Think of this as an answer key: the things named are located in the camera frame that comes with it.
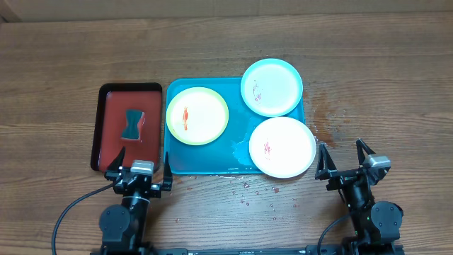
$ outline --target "teal tray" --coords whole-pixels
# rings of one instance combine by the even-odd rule
[[[213,142],[204,145],[186,145],[177,140],[165,123],[164,155],[174,174],[262,174],[250,158],[248,141],[256,126],[267,120],[254,113],[241,96],[241,77],[177,79],[167,89],[166,107],[171,99],[185,89],[205,87],[220,94],[229,110],[225,131]],[[294,110],[285,115],[305,123],[303,99]]]

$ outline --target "black cable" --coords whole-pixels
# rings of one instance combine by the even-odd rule
[[[341,217],[340,219],[337,219],[336,221],[332,222],[325,230],[324,232],[321,234],[321,236],[319,237],[319,240],[318,240],[318,255],[321,255],[321,242],[323,241],[324,239],[324,236],[327,234],[327,232],[329,230],[331,230],[332,227],[335,227],[336,224],[342,222],[342,221],[345,221],[347,220],[352,214],[354,214],[355,212],[357,211],[352,211],[352,212],[349,212],[347,215]]]
[[[77,198],[74,202],[69,204],[68,207],[66,207],[66,209],[64,209],[62,214],[59,216],[57,223],[55,223],[54,232],[52,234],[52,255],[57,255],[57,248],[55,247],[55,240],[57,238],[57,230],[58,230],[59,224],[62,223],[63,217],[68,213],[68,211],[71,208],[73,208],[78,202],[82,201],[83,199],[88,198],[88,197],[90,197],[92,195],[95,195],[97,193],[100,193],[100,192],[102,192],[104,190],[107,190],[109,188],[112,188],[114,185],[116,185],[120,181],[121,181],[121,178],[119,178],[118,180],[114,181],[112,184],[109,184],[109,185],[107,185],[105,187],[99,188],[96,191],[92,191],[92,192],[90,192],[90,193],[88,193],[86,195],[81,196],[80,198]]]

